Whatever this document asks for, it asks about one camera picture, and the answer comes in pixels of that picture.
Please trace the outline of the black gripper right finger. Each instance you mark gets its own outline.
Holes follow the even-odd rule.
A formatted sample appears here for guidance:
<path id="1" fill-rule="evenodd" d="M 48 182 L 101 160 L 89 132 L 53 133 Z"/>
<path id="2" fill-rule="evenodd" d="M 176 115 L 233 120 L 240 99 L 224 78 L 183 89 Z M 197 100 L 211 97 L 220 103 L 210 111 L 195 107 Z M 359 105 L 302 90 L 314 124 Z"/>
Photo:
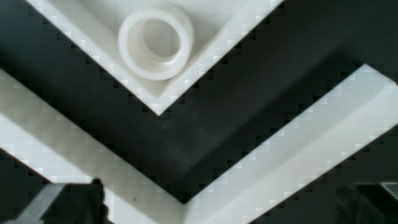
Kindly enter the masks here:
<path id="1" fill-rule="evenodd" d="M 346 184 L 336 196 L 336 224 L 398 224 L 398 182 Z"/>

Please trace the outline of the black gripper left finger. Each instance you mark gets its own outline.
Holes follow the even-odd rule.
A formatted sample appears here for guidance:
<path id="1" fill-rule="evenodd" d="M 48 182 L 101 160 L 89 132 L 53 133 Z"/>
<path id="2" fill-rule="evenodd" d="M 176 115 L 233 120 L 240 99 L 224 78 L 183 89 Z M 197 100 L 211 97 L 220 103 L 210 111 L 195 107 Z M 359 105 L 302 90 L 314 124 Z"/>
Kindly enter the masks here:
<path id="1" fill-rule="evenodd" d="M 18 215 L 0 224 L 110 224 L 101 180 L 48 184 Z"/>

